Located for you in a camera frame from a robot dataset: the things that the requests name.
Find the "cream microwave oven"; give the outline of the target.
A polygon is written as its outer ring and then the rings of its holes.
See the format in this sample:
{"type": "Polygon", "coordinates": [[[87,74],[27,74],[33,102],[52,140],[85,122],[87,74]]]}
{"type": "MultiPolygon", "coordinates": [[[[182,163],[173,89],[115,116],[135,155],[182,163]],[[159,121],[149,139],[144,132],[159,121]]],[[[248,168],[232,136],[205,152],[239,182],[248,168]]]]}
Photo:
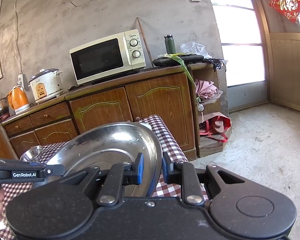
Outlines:
{"type": "Polygon", "coordinates": [[[69,53],[79,85],[146,66],[137,29],[88,42],[69,53]]]}

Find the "orange electric kettle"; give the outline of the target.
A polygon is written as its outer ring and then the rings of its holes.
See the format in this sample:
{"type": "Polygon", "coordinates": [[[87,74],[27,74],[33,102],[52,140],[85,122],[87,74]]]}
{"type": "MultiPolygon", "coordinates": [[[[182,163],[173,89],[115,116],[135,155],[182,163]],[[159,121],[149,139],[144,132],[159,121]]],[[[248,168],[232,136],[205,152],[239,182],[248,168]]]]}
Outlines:
{"type": "Polygon", "coordinates": [[[21,85],[15,85],[7,95],[8,103],[15,114],[24,112],[30,108],[30,103],[21,85]]]}

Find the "green thermos bottle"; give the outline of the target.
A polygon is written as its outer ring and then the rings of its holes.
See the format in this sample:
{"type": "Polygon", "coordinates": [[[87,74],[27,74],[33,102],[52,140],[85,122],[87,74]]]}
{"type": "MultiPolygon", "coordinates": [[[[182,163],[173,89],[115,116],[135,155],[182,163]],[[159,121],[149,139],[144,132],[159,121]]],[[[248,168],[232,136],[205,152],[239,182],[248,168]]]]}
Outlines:
{"type": "Polygon", "coordinates": [[[176,49],[175,49],[175,42],[172,34],[167,34],[164,36],[164,41],[165,41],[165,47],[166,47],[166,52],[168,54],[175,54],[176,49]]]}

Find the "pink cloth on shelf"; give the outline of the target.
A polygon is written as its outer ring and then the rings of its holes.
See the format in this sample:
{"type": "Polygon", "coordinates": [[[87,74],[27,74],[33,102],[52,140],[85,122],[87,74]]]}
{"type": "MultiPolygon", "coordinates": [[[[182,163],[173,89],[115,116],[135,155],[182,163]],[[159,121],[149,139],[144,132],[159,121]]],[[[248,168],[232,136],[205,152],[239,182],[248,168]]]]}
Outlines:
{"type": "Polygon", "coordinates": [[[195,80],[194,83],[196,97],[202,101],[218,99],[223,94],[223,92],[215,86],[213,81],[195,80]]]}

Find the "brown checkered tablecloth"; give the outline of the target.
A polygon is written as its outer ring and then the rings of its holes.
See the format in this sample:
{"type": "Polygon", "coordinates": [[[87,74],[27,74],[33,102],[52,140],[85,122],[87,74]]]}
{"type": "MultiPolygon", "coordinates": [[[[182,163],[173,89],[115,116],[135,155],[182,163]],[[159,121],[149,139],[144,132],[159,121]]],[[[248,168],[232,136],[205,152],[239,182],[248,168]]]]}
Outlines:
{"type": "MultiPolygon", "coordinates": [[[[161,148],[164,152],[168,153],[172,161],[185,161],[185,154],[181,150],[180,146],[176,142],[172,133],[158,115],[151,115],[139,122],[140,124],[148,124],[151,126],[151,130],[157,136],[160,141],[161,148]]],[[[65,143],[55,143],[43,146],[43,156],[41,158],[42,163],[46,163],[58,150],[60,150],[65,143]]],[[[19,184],[4,184],[2,188],[5,191],[5,197],[3,200],[3,208],[5,209],[7,204],[16,196],[21,193],[27,192],[31,189],[31,183],[19,183],[19,184]]],[[[181,188],[177,184],[166,184],[163,176],[159,177],[156,188],[153,192],[154,197],[177,197],[181,194],[181,188]]],[[[13,233],[7,225],[5,213],[2,213],[0,221],[0,239],[14,239],[13,233]]]]}

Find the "blue patterned porcelain bowl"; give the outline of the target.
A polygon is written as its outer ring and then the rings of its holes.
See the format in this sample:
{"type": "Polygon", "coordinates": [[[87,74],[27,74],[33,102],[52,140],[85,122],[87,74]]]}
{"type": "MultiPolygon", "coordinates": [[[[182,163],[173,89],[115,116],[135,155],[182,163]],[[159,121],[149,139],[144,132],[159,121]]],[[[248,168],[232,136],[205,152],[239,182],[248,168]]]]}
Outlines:
{"type": "Polygon", "coordinates": [[[142,127],[146,127],[147,129],[149,129],[149,130],[152,130],[152,126],[150,125],[150,124],[148,124],[148,123],[140,123],[140,125],[142,126],[142,127]]]}

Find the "red paper bag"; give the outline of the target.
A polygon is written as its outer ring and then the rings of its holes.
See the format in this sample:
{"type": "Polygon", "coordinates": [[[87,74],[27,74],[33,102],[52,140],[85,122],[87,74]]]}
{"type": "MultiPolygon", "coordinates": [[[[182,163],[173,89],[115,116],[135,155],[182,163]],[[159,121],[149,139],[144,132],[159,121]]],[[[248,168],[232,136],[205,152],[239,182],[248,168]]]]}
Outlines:
{"type": "Polygon", "coordinates": [[[202,114],[199,118],[199,135],[221,143],[228,142],[225,133],[231,127],[231,119],[221,112],[202,114]]]}

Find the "small steel bowl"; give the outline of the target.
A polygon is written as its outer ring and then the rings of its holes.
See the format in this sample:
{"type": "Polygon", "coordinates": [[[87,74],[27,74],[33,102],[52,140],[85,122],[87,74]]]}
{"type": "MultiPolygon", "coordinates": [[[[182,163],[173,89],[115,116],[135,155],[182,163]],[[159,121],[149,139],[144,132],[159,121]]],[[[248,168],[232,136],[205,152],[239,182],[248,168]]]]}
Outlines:
{"type": "Polygon", "coordinates": [[[40,145],[32,146],[29,150],[24,152],[20,157],[21,161],[38,163],[41,160],[43,147],[40,145]]]}

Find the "small steel plate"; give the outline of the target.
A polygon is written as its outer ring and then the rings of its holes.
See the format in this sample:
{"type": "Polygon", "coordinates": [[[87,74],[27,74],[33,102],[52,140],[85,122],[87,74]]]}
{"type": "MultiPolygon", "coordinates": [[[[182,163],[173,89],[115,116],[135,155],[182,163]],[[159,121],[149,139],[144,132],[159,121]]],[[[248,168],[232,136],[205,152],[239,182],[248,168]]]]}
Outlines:
{"type": "Polygon", "coordinates": [[[62,164],[65,175],[87,167],[108,170],[115,163],[132,163],[144,157],[142,183],[125,187],[126,197],[150,197],[162,167],[162,148],[155,133],[142,124],[117,122],[91,129],[67,142],[47,161],[62,164]]]}

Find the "wooden kitchen cabinet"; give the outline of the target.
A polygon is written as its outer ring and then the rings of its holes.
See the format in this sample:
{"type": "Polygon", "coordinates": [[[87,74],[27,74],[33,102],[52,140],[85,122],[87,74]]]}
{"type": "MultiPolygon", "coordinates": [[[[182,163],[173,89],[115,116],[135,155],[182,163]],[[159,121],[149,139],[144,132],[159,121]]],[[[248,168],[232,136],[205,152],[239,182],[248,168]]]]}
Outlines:
{"type": "Polygon", "coordinates": [[[225,96],[204,103],[203,111],[180,66],[85,86],[33,106],[0,124],[0,157],[19,158],[35,145],[66,142],[92,128],[119,121],[162,118],[189,160],[200,157],[199,119],[227,113],[225,96]]]}

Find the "red door decoration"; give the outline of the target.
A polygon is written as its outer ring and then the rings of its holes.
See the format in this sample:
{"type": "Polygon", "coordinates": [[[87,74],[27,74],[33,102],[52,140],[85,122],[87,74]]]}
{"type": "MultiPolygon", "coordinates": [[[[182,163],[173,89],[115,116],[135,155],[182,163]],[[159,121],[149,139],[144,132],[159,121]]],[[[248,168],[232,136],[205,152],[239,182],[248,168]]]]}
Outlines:
{"type": "Polygon", "coordinates": [[[296,23],[300,14],[300,0],[270,0],[269,6],[296,23]]]}

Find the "white rice cooker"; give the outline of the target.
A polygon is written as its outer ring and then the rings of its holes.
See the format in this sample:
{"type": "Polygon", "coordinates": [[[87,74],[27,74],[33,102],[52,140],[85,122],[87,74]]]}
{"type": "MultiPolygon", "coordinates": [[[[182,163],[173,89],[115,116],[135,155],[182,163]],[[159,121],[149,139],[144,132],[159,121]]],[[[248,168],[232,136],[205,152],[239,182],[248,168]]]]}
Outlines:
{"type": "Polygon", "coordinates": [[[36,103],[42,103],[63,93],[61,73],[57,68],[41,69],[29,79],[29,87],[36,103]]]}

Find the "black induction cooker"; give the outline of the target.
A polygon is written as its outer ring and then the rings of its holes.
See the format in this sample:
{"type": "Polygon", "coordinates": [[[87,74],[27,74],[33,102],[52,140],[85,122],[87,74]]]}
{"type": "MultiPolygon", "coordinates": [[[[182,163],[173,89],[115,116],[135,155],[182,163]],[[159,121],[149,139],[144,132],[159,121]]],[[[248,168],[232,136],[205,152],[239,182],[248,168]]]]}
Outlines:
{"type": "Polygon", "coordinates": [[[153,60],[153,64],[156,67],[174,67],[180,66],[181,63],[185,65],[202,63],[205,58],[202,55],[187,54],[187,55],[174,55],[171,57],[161,57],[153,60]]]}

